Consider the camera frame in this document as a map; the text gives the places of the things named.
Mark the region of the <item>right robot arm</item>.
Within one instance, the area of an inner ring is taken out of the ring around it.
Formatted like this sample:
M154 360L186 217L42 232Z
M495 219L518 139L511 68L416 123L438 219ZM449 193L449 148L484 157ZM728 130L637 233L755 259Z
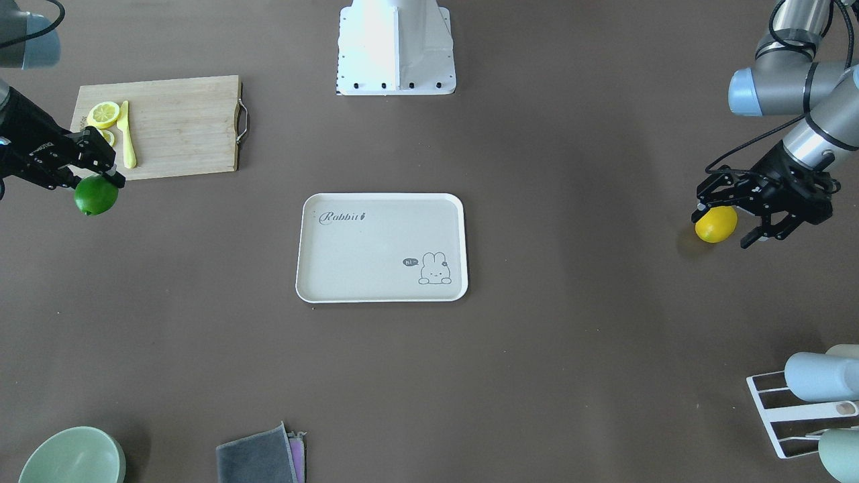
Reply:
M2 67L47 68L58 64L60 40L56 28L65 16L61 2L55 19L22 10L15 1L2 2ZM88 169L115 189L125 177L115 167L115 151L98 129L73 132L24 94L2 82L2 178L15 176L43 189L76 189L81 182L71 167Z

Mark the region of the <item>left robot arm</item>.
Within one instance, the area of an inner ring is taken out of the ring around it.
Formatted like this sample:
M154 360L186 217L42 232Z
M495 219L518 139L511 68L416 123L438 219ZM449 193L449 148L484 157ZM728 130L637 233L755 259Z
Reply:
M730 80L728 106L748 117L791 116L787 134L751 168L730 167L724 157L706 167L691 214L700 238L726 239L738 210L760 220L742 248L831 217L841 189L831 170L858 146L856 22L856 1L776 3L754 64Z

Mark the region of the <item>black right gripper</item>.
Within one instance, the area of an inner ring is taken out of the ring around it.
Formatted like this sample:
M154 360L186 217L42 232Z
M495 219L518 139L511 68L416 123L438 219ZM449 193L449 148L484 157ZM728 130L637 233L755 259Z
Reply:
M10 86L2 86L2 178L16 176L44 189L74 190L82 178L68 165L99 174L123 189L115 150L95 127L74 132Z

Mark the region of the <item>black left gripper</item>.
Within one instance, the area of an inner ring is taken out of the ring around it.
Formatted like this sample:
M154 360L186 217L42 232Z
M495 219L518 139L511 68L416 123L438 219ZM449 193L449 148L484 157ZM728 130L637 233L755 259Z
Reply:
M764 239L785 239L802 223L820 224L833 214L833 192L840 185L824 172L804 167L779 142L755 163L749 174L709 175L695 189L696 211L691 222L719 206L740 209L760 218L757 227L743 235L747 250Z

